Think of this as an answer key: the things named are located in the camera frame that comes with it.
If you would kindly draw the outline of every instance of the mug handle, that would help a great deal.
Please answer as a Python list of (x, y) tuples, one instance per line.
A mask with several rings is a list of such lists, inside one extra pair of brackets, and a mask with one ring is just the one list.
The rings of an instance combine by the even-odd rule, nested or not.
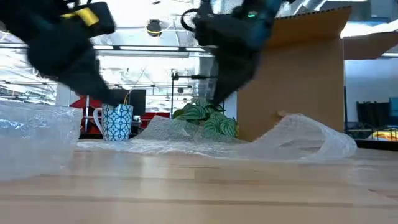
[(98, 112), (101, 111), (102, 112), (102, 108), (95, 108), (94, 112), (93, 112), (93, 116), (94, 116), (94, 122), (95, 125), (97, 125), (97, 128), (99, 129), (99, 131), (101, 132), (101, 134), (104, 134), (103, 130), (102, 130), (102, 125), (100, 123), (100, 120), (98, 119)]

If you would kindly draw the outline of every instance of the wooden table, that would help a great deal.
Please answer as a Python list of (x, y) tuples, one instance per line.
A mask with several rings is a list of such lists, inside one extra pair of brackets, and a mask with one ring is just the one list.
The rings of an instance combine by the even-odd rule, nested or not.
[(278, 164), (76, 152), (60, 175), (0, 183), (1, 224), (398, 223), (398, 154)]

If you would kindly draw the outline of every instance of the potted plant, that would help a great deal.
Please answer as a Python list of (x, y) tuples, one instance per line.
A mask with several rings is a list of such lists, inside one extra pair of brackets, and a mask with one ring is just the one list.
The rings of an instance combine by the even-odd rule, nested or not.
[(204, 99), (193, 99), (183, 109), (175, 111), (173, 119), (184, 120), (203, 126), (205, 130), (236, 138), (238, 136), (236, 120), (235, 118), (227, 118), (223, 114), (224, 111), (224, 108), (220, 105), (213, 105)]

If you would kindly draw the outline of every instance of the robotic arm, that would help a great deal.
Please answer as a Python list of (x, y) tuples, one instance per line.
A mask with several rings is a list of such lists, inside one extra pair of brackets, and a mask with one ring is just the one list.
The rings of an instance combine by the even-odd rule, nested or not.
[[(253, 78), (261, 50), (271, 35), (274, 18), (284, 1), (244, 0), (232, 14), (214, 14), (210, 0), (182, 16), (186, 30), (195, 33), (202, 46), (215, 45), (211, 53), (218, 66), (213, 102), (221, 103)], [(67, 3), (74, 2), (69, 9)], [(77, 0), (0, 0), (0, 21), (28, 46), (27, 58), (41, 74), (68, 85), (81, 95), (91, 95), (117, 105), (100, 76), (90, 37), (111, 34), (115, 24), (105, 2), (79, 5)], [(195, 28), (185, 16), (196, 12)]]

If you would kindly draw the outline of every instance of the cardboard flap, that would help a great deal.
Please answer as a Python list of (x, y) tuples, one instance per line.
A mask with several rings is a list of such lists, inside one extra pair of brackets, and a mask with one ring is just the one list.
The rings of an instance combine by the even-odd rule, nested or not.
[(351, 7), (341, 7), (277, 18), (267, 47), (283, 47), (340, 37), (350, 14)]
[(344, 59), (377, 59), (398, 44), (398, 32), (385, 32), (355, 37), (345, 37)]

